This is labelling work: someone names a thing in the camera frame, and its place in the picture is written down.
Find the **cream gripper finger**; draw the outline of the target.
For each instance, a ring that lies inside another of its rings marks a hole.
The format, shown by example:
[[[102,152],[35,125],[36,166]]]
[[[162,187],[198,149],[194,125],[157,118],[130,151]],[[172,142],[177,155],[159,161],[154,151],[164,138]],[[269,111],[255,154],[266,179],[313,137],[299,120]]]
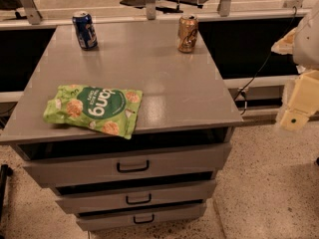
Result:
[[[286,84],[276,123],[279,128],[298,131],[319,111],[319,72],[306,71]]]

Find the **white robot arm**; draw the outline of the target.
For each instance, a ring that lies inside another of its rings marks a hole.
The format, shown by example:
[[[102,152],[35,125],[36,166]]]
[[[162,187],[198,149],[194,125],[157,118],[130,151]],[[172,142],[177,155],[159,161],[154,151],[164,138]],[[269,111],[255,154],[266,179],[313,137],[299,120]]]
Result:
[[[291,55],[299,76],[289,80],[276,118],[285,130],[298,131],[319,111],[319,4],[271,47],[280,55]]]

